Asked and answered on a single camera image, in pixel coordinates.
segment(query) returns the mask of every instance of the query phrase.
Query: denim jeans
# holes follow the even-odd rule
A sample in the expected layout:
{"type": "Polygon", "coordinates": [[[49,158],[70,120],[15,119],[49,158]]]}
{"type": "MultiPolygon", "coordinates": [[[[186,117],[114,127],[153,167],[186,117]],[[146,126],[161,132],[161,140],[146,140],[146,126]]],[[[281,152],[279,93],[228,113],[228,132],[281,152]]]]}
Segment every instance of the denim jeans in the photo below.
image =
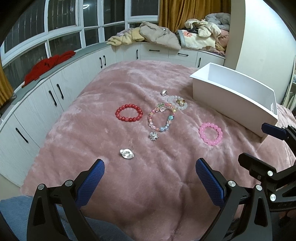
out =
{"type": "MultiPolygon", "coordinates": [[[[20,241],[27,240],[27,224],[32,200],[33,197],[18,196],[0,201],[0,211],[20,241]]],[[[64,209],[57,205],[57,210],[68,238],[77,241],[64,209]]],[[[114,224],[91,218],[86,218],[86,220],[101,241],[133,241],[114,224]]]]}

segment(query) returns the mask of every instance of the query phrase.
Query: red garment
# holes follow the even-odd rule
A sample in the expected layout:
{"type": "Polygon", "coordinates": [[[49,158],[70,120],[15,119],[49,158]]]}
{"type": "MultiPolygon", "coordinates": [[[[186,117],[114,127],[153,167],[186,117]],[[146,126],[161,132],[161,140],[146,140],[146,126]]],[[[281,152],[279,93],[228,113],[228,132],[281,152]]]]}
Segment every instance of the red garment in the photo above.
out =
{"type": "Polygon", "coordinates": [[[35,64],[31,69],[30,73],[26,75],[25,83],[22,86],[22,88],[25,87],[27,84],[31,83],[33,80],[37,80],[40,77],[40,75],[46,73],[54,66],[70,59],[75,54],[76,53],[74,51],[70,50],[63,53],[62,55],[55,55],[53,57],[41,60],[40,62],[35,64]]]}

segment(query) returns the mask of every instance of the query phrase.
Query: pile of clothes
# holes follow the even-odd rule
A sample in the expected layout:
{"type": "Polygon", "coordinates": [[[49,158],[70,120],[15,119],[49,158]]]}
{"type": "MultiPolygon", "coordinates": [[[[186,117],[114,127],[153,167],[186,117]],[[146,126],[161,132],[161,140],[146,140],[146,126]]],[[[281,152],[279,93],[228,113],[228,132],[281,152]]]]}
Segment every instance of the pile of clothes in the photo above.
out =
{"type": "Polygon", "coordinates": [[[176,35],[183,48],[205,50],[225,56],[229,40],[230,14],[212,13],[204,20],[189,19],[176,35]]]}
{"type": "Polygon", "coordinates": [[[117,33],[116,36],[112,36],[108,39],[107,44],[113,46],[119,46],[121,44],[129,45],[144,40],[171,49],[181,49],[177,36],[168,28],[159,27],[156,24],[146,21],[143,21],[140,27],[129,28],[117,33]]]}

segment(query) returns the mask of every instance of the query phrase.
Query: bed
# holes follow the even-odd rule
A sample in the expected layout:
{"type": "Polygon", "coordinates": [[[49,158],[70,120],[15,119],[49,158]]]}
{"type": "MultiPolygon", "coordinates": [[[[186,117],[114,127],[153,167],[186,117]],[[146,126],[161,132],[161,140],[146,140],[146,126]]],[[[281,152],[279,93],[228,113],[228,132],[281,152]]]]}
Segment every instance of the bed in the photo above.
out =
{"type": "MultiPolygon", "coordinates": [[[[239,166],[238,155],[247,152],[281,171],[294,164],[295,156],[283,141],[260,138],[235,121],[192,99],[197,69],[168,62],[120,62],[100,72],[64,112],[46,136],[21,187],[34,195],[36,187],[48,187],[75,179],[97,158],[105,162],[105,174],[87,206],[85,216],[116,224],[134,240],[191,241],[209,227],[214,206],[195,172],[203,157],[214,170],[239,185],[257,181],[239,166]],[[177,111],[170,129],[151,141],[147,117],[163,102],[161,90],[183,97],[188,108],[177,111]],[[136,104],[143,118],[124,122],[115,112],[124,104],[136,104]],[[216,146],[203,142],[198,129],[203,122],[217,124],[223,140],[216,146]],[[120,149],[133,151],[124,159],[120,149]]],[[[278,105],[278,126],[296,125],[292,113],[278,105]]],[[[134,116],[133,110],[124,110],[134,116]]],[[[163,125],[167,113],[154,117],[163,125]]]]}

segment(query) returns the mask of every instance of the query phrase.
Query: curtain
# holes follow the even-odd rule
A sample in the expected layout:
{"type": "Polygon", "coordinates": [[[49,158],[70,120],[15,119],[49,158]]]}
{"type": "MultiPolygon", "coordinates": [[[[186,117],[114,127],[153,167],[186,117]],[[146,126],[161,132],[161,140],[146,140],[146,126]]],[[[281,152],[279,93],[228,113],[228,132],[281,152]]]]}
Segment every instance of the curtain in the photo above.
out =
{"type": "Polygon", "coordinates": [[[173,33],[191,18],[202,20],[210,13],[231,12],[231,0],[161,0],[159,26],[173,33]]]}
{"type": "Polygon", "coordinates": [[[13,95],[13,88],[6,78],[0,57],[0,107],[13,95]]]}

